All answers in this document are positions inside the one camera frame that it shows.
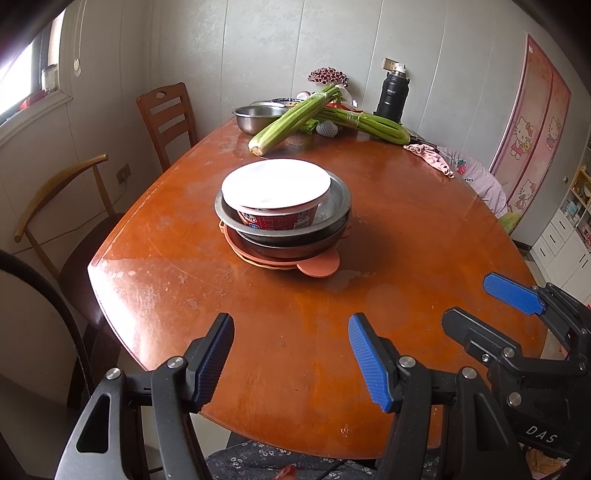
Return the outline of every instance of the chair seat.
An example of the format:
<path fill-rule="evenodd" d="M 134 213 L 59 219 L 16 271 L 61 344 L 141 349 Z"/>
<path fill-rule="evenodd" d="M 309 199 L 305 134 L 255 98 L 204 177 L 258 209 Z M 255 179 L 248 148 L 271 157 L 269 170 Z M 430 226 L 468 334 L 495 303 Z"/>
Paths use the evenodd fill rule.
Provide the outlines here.
<path fill-rule="evenodd" d="M 64 297 L 97 329 L 103 328 L 106 322 L 92 290 L 87 267 L 122 218 L 123 214 L 118 213 L 95 226 L 68 257 L 60 273 L 60 289 Z"/>

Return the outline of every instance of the hello kitty poster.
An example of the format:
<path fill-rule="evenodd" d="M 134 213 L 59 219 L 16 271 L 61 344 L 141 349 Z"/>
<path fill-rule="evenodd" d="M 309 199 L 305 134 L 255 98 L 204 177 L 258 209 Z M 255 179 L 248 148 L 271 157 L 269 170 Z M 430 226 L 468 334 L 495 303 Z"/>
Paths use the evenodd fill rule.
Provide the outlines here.
<path fill-rule="evenodd" d="M 548 136 L 546 137 L 546 148 L 548 148 L 548 150 L 553 150 L 556 146 L 556 142 L 560 137 L 561 130 L 562 124 L 560 123 L 560 120 L 553 116 L 550 120 L 550 126 L 548 127 Z"/>
<path fill-rule="evenodd" d="M 519 160 L 531 148 L 531 136 L 534 134 L 534 127 L 520 117 L 513 129 L 515 141 L 511 144 L 511 156 Z"/>
<path fill-rule="evenodd" d="M 537 185 L 532 183 L 530 179 L 527 179 L 523 186 L 519 189 L 518 200 L 515 202 L 515 208 L 518 210 L 525 210 L 528 206 L 528 201 L 531 200 L 535 195 Z"/>
<path fill-rule="evenodd" d="M 550 168 L 569 103 L 570 89 L 528 35 L 524 70 L 511 121 L 491 167 L 515 216 L 512 228 L 531 204 Z"/>

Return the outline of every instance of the plastic lid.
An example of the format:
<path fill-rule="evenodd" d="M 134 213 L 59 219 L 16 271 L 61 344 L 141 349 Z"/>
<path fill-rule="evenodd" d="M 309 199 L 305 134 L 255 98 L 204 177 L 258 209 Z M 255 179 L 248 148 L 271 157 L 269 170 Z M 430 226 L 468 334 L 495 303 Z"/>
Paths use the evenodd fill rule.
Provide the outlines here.
<path fill-rule="evenodd" d="M 238 210 L 288 208 L 310 202 L 330 188 L 330 176 L 318 165 L 293 158 L 244 165 L 222 183 L 226 203 Z"/>

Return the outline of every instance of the stacked bowls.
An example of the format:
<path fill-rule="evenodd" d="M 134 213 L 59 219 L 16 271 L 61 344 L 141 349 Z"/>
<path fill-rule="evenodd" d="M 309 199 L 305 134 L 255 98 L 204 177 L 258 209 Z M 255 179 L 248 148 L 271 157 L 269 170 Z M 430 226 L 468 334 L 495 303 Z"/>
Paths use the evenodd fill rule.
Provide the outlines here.
<path fill-rule="evenodd" d="M 284 264 L 303 270 L 300 264 L 312 265 L 315 258 L 330 257 L 334 266 L 335 247 L 350 216 L 351 194 L 333 173 L 282 158 L 230 173 L 216 196 L 215 209 L 225 224 L 226 240 L 239 256 L 256 258 L 261 266 Z M 324 277 L 329 270 L 311 276 Z"/>

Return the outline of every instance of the wooden table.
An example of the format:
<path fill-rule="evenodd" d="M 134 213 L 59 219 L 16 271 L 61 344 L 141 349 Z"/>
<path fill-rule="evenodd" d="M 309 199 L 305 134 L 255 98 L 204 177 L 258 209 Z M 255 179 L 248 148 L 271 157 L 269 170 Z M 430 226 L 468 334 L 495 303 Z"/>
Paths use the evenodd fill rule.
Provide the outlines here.
<path fill-rule="evenodd" d="M 461 179 L 365 134 L 296 135 L 268 154 L 312 161 L 350 187 L 340 270 L 318 280 L 240 260 L 213 201 L 226 175 L 259 160 L 248 140 L 232 121 L 197 144 L 142 195 L 89 266 L 109 323 L 146 369 L 182 354 L 218 312 L 233 316 L 234 345 L 206 417 L 298 452 L 380 456 L 392 416 L 372 403 L 349 346 L 354 312 L 429 368 L 471 365 L 486 374 L 443 333 L 441 316 L 454 306 L 520 342 L 525 355 L 540 355 L 544 325 L 482 288 L 491 271 L 534 283 L 494 215 Z M 435 412 L 432 446 L 440 422 Z"/>

